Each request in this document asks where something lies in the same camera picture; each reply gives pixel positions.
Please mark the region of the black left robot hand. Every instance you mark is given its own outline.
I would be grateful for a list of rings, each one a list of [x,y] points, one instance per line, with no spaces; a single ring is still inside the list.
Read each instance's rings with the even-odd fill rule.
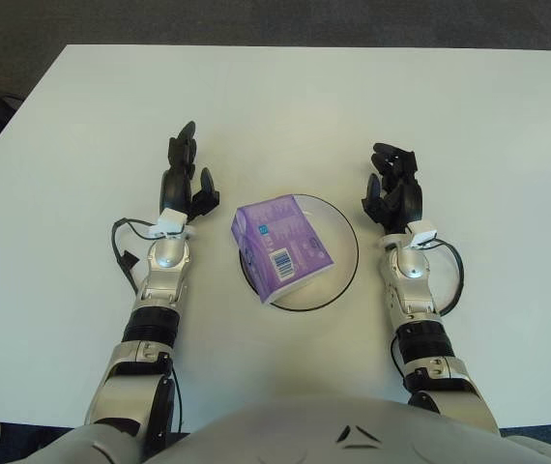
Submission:
[[[193,193],[191,181],[195,174],[197,143],[196,125],[189,121],[168,143],[169,167],[163,172],[160,185],[159,210],[174,210],[187,215],[187,222],[208,215],[219,205],[219,191],[208,167],[200,172],[200,190]]]

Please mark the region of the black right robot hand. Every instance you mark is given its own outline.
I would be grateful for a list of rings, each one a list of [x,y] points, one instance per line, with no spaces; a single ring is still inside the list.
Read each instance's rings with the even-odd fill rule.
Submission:
[[[371,162],[378,174],[371,174],[362,199],[364,212],[381,224],[384,232],[402,234],[409,222],[422,218],[422,190],[414,152],[386,143],[375,143]]]

